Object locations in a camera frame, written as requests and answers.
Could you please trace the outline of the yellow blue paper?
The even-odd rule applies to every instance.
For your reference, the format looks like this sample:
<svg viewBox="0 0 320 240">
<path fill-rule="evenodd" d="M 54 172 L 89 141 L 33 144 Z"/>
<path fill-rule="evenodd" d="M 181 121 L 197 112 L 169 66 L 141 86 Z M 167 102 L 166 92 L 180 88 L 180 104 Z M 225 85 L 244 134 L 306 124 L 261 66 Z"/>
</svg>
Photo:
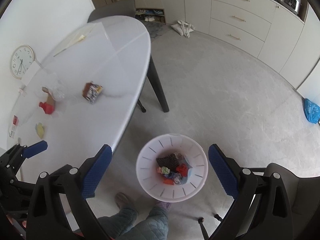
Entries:
<svg viewBox="0 0 320 240">
<path fill-rule="evenodd" d="M 43 124 L 41 122 L 37 123 L 35 125 L 35 130 L 36 130 L 36 134 L 40 139 L 43 139 L 44 134 L 45 134 L 45 127 L 43 126 Z"/>
</svg>

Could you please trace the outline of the clear plastic bottle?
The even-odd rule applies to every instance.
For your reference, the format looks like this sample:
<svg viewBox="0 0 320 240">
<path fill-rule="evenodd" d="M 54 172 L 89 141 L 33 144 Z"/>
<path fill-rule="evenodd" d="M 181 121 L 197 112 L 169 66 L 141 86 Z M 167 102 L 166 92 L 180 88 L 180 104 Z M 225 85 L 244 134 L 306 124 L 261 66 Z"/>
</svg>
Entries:
<svg viewBox="0 0 320 240">
<path fill-rule="evenodd" d="M 55 102 L 61 102 L 65 99 L 65 85 L 55 73 L 42 73 L 36 81 L 34 93 L 39 99 L 47 100 L 48 97 L 51 97 Z"/>
</svg>

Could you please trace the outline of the blue face mask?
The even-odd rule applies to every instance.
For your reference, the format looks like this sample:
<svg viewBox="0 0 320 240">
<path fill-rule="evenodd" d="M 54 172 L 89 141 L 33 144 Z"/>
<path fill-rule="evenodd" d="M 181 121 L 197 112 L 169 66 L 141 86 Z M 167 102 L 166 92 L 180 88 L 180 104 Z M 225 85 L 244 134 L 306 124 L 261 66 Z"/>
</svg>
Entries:
<svg viewBox="0 0 320 240">
<path fill-rule="evenodd" d="M 176 167 L 175 173 L 180 174 L 183 177 L 183 184 L 186 184 L 193 167 L 189 164 L 188 159 L 184 155 L 180 153 L 176 154 L 176 158 L 178 161 L 178 167 Z"/>
</svg>

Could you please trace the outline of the black white paper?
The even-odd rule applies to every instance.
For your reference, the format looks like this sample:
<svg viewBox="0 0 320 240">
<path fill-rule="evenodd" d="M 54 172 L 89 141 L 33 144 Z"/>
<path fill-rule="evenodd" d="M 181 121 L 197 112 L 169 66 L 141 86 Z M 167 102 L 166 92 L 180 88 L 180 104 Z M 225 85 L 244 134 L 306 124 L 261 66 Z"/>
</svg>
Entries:
<svg viewBox="0 0 320 240">
<path fill-rule="evenodd" d="M 183 184 L 183 177 L 180 174 L 175 174 L 173 178 L 175 185 L 182 185 Z"/>
</svg>

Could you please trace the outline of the orange paper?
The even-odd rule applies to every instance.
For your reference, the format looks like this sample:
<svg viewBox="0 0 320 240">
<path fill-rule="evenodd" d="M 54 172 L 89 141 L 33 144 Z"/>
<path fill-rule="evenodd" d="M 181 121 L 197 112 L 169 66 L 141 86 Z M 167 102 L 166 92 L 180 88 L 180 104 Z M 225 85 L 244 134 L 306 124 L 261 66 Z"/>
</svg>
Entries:
<svg viewBox="0 0 320 240">
<path fill-rule="evenodd" d="M 163 179 L 163 184 L 166 184 L 166 185 L 174 185 L 175 182 L 173 179 L 170 179 L 170 178 L 164 178 Z"/>
</svg>

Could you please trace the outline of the red paper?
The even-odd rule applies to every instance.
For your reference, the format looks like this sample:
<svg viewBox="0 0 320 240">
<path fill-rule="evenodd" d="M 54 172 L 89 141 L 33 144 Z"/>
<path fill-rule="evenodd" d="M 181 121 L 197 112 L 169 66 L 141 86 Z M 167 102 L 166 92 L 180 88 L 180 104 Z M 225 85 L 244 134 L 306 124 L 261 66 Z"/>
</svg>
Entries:
<svg viewBox="0 0 320 240">
<path fill-rule="evenodd" d="M 40 102 L 39 107 L 41 107 L 45 114 L 51 115 L 55 111 L 55 105 L 49 104 L 47 102 Z"/>
</svg>

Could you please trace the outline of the small green patterned paper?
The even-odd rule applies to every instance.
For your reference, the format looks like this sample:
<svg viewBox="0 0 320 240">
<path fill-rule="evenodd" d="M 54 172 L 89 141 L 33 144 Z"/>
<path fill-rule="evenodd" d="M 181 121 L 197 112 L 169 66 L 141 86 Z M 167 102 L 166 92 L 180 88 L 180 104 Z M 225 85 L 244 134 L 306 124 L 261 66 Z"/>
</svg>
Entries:
<svg viewBox="0 0 320 240">
<path fill-rule="evenodd" d="M 169 175 L 170 174 L 170 169 L 168 167 L 162 166 L 159 168 L 159 172 L 162 175 Z"/>
</svg>

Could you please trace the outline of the white trash bin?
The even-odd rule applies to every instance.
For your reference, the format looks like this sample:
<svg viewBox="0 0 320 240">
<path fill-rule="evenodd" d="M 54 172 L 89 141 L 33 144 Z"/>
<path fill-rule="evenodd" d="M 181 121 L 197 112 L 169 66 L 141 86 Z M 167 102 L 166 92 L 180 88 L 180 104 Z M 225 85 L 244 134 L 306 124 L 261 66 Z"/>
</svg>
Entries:
<svg viewBox="0 0 320 240">
<path fill-rule="evenodd" d="M 163 184 L 158 167 L 176 171 L 176 154 L 184 155 L 193 167 L 183 185 Z M 180 134 L 164 134 L 150 140 L 140 151 L 136 162 L 136 175 L 143 190 L 161 202 L 176 203 L 195 196 L 208 176 L 208 161 L 203 148 L 193 139 Z"/>
</svg>

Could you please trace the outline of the red white small box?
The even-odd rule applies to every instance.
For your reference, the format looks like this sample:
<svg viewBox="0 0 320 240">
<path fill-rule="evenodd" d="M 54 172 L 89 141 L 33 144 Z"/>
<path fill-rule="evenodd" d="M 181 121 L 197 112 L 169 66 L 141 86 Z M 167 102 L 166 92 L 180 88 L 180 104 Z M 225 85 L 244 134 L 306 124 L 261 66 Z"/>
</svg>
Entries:
<svg viewBox="0 0 320 240">
<path fill-rule="evenodd" d="M 18 117 L 14 115 L 8 131 L 8 135 L 10 138 L 13 138 L 15 136 L 16 130 L 18 128 L 18 122 Z"/>
</svg>

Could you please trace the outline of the operator left leg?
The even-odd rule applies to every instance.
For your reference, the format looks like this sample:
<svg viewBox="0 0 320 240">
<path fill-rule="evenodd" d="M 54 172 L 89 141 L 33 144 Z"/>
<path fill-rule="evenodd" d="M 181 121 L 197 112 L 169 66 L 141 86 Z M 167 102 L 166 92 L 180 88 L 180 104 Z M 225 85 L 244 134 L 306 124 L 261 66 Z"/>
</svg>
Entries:
<svg viewBox="0 0 320 240">
<path fill-rule="evenodd" d="M 111 217 L 98 218 L 105 232 L 113 239 L 128 232 L 138 217 L 138 211 L 134 202 L 124 193 L 117 193 L 114 197 L 119 212 Z"/>
</svg>

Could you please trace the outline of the brown patterned snack box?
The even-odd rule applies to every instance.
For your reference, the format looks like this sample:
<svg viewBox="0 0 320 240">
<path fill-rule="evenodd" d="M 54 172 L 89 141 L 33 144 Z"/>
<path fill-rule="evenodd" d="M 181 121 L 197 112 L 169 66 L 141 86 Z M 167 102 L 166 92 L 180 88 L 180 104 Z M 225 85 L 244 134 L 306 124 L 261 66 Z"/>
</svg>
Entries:
<svg viewBox="0 0 320 240">
<path fill-rule="evenodd" d="M 92 82 L 85 84 L 82 90 L 82 97 L 85 98 L 89 103 L 94 104 L 97 97 L 103 91 L 103 86 L 97 85 Z"/>
</svg>

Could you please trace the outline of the blue plastic bag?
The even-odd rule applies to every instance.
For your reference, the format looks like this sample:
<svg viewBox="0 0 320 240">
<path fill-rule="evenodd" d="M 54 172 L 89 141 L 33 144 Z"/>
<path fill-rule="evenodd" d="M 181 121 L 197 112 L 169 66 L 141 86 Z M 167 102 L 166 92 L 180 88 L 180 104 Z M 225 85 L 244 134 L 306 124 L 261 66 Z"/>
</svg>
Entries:
<svg viewBox="0 0 320 240">
<path fill-rule="evenodd" d="M 308 122 L 312 124 L 319 123 L 320 120 L 320 107 L 310 101 L 309 99 L 304 99 L 303 111 Z"/>
</svg>

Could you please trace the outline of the grey chair behind table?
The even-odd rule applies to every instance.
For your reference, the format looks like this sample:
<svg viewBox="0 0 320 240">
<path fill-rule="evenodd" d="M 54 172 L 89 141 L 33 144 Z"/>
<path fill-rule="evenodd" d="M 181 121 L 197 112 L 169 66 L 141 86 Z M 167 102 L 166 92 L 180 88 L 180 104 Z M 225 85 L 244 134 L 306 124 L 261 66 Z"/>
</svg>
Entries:
<svg viewBox="0 0 320 240">
<path fill-rule="evenodd" d="M 135 18 L 136 16 L 136 5 L 135 0 L 120 0 L 110 5 L 94 9 L 87 22 L 93 22 L 95 20 L 109 17 L 109 16 L 129 16 Z"/>
</svg>

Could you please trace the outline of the shoe shelf niche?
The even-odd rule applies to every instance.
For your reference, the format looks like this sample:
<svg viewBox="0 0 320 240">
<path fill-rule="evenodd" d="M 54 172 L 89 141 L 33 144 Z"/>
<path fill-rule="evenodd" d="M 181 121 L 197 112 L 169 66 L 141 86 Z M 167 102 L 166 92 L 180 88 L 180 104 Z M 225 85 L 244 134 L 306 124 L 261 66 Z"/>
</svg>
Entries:
<svg viewBox="0 0 320 240">
<path fill-rule="evenodd" d="M 155 22 L 166 24 L 163 9 L 136 9 L 136 19 L 144 22 Z"/>
</svg>

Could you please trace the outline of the white wall clock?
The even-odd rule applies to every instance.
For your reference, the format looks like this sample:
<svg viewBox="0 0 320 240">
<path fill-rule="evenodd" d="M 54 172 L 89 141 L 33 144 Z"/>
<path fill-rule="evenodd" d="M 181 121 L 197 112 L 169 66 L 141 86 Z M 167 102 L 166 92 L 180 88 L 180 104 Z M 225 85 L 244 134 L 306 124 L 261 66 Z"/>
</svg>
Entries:
<svg viewBox="0 0 320 240">
<path fill-rule="evenodd" d="M 21 80 L 35 61 L 33 49 L 28 45 L 16 48 L 10 59 L 10 71 L 14 78 Z"/>
</svg>

